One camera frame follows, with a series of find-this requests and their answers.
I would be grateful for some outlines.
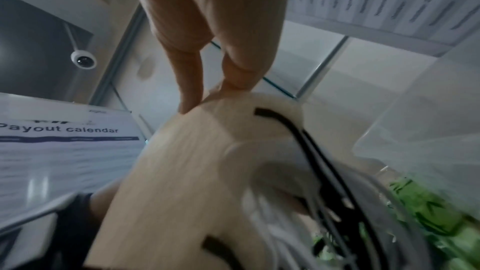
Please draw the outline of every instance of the white device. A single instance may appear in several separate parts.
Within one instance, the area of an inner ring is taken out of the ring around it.
[[[95,56],[90,53],[89,51],[80,50],[77,47],[77,43],[75,38],[72,34],[72,30],[68,23],[64,23],[66,33],[68,34],[68,38],[70,38],[71,45],[73,46],[73,53],[70,55],[71,62],[82,70],[91,70],[97,67],[97,59]]]

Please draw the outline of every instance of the finger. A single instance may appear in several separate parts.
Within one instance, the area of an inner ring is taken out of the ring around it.
[[[180,90],[178,110],[186,113],[202,100],[203,72],[199,52],[213,34],[193,0],[140,2],[175,74]]]
[[[287,0],[194,0],[225,51],[221,90],[251,90],[277,52]]]

